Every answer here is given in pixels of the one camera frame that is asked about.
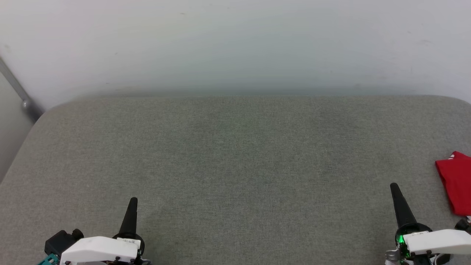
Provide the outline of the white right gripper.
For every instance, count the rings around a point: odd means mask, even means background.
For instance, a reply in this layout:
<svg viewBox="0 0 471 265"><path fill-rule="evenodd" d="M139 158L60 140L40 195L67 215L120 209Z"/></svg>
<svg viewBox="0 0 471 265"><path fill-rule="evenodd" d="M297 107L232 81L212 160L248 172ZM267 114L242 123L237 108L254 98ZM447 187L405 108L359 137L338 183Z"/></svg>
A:
<svg viewBox="0 0 471 265"><path fill-rule="evenodd" d="M385 253L386 265L444 265L453 255L470 255L470 223L432 231L417 223L397 183L390 184L398 230L396 248Z"/></svg>

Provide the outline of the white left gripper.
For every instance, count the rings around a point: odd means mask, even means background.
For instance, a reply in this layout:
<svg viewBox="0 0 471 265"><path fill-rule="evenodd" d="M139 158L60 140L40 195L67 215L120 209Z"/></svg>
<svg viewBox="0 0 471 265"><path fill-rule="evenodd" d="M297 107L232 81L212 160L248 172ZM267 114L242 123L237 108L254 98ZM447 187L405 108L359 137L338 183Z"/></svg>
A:
<svg viewBox="0 0 471 265"><path fill-rule="evenodd" d="M61 254L61 265L151 265L144 259L144 240L137 235L138 198L128 203L119 233L112 238L87 237L78 240Z"/></svg>

